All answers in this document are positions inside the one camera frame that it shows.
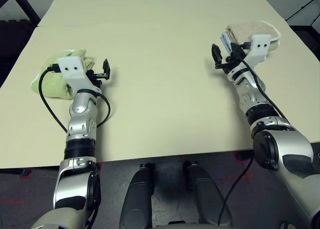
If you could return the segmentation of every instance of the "table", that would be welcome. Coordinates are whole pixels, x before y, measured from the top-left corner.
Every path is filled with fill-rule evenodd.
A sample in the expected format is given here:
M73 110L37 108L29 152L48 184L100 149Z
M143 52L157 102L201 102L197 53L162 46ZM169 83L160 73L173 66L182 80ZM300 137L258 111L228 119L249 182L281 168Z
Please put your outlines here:
M59 16L63 1L70 6ZM97 130L99 162L252 148L236 90L214 69L210 51L212 43L223 48L227 24L250 20L270 22L283 35L255 69L267 94L309 141L320 141L320 63L265 0L105 0L113 13L103 18L103 0L95 1L95 14L91 1L55 0L0 89L1 168L63 159L65 133L30 82L51 55L80 47L101 71L105 58L111 67L102 91L112 113ZM85 2L83 20L72 17ZM48 102L67 125L71 101ZM107 110L99 105L101 119Z

